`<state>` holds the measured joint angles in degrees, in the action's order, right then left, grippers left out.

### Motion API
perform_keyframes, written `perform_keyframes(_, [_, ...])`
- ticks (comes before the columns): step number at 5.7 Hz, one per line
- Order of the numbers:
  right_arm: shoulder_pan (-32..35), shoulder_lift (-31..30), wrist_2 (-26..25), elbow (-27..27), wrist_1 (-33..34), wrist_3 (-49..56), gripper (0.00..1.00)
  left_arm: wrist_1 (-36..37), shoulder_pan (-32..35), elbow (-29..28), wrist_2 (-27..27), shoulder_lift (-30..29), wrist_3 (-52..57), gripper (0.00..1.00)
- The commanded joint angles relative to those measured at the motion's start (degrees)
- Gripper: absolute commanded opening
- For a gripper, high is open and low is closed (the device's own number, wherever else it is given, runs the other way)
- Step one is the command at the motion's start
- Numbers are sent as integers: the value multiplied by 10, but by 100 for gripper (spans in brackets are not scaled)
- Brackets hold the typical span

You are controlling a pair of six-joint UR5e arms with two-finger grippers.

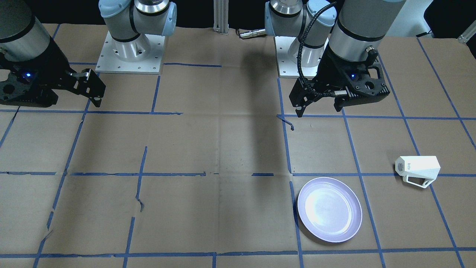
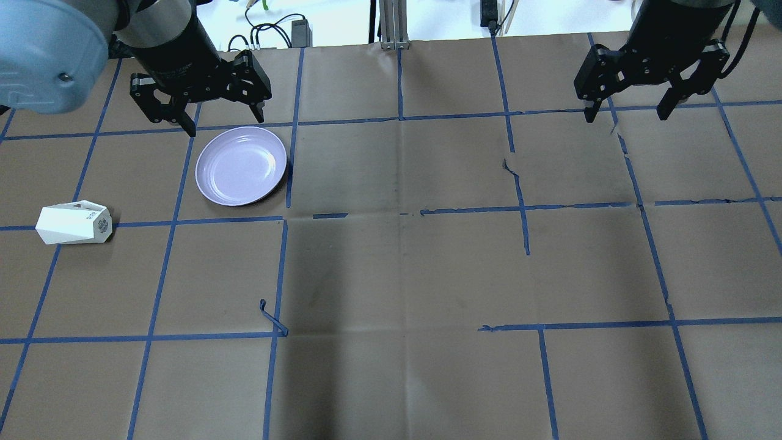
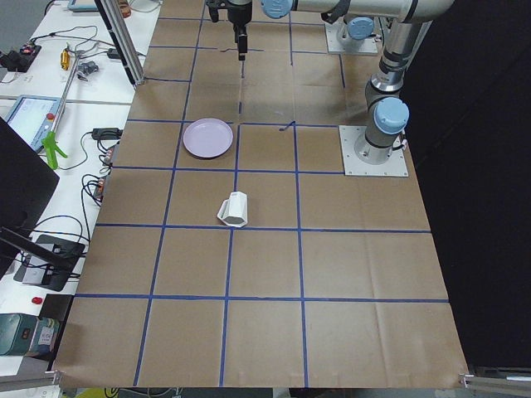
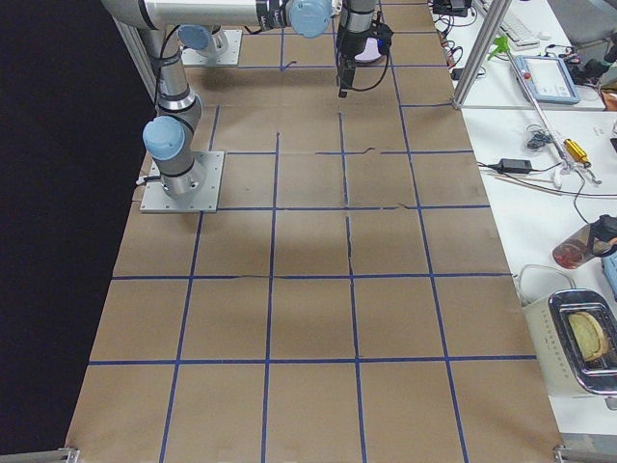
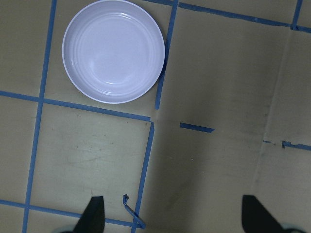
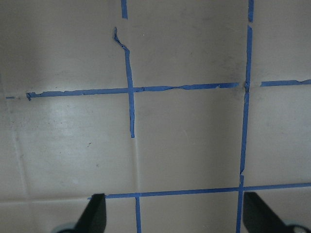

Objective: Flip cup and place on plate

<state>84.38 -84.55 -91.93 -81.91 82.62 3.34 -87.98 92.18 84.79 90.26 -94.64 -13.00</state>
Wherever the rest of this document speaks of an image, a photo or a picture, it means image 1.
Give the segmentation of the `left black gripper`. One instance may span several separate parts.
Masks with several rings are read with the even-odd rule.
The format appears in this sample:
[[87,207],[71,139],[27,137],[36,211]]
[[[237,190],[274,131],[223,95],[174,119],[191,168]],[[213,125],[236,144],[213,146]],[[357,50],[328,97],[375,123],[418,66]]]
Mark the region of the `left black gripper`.
[[364,51],[364,61],[342,59],[326,48],[314,80],[298,78],[289,95],[296,115],[301,118],[308,105],[323,97],[333,97],[334,109],[379,102],[390,94],[376,59],[375,48]]

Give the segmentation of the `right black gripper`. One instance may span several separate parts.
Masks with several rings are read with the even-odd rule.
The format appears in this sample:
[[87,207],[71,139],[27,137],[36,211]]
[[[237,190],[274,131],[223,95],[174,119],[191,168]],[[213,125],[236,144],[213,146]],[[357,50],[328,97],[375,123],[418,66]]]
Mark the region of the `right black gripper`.
[[91,68],[80,72],[70,68],[52,38],[46,50],[31,60],[13,62],[1,53],[1,69],[10,71],[7,80],[0,83],[1,105],[47,108],[57,103],[54,89],[58,89],[85,96],[99,108],[106,90],[104,82]]

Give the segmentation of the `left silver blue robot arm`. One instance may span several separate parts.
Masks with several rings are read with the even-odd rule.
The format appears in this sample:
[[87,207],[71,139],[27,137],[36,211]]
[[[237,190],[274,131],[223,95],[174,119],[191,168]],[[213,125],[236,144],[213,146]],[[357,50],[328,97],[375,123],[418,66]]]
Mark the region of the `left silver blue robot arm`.
[[265,31],[292,37],[287,52],[298,77],[289,99],[296,115],[322,98],[334,108],[385,99],[390,90],[377,48],[399,14],[403,0],[345,0],[340,10],[327,0],[270,0]]

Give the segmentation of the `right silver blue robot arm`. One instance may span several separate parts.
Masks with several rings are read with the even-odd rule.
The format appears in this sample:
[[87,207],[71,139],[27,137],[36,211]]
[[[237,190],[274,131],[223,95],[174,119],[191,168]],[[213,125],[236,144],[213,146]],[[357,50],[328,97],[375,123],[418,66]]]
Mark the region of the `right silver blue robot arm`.
[[[152,46],[147,35],[171,36],[177,7],[169,0],[100,0],[100,15],[112,37],[116,59],[146,59]],[[24,0],[1,1],[1,104],[47,108],[55,105],[55,89],[68,90],[100,107],[106,86],[90,68],[70,64]]]

